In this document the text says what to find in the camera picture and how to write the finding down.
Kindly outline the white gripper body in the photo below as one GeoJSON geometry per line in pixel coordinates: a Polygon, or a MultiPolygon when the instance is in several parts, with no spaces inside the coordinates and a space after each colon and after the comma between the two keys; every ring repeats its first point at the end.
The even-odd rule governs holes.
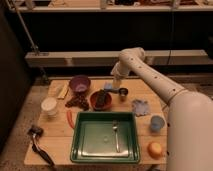
{"type": "Polygon", "coordinates": [[[111,75],[113,76],[112,87],[118,89],[121,85],[121,80],[128,75],[128,69],[121,62],[117,62],[111,71],[111,75]]]}

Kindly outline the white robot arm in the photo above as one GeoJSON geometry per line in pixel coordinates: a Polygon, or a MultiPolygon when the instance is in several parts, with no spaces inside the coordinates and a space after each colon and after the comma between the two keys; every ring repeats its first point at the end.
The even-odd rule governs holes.
{"type": "Polygon", "coordinates": [[[117,85],[130,71],[169,107],[167,171],[213,171],[213,100],[148,66],[143,48],[123,49],[111,71],[117,85]]]}

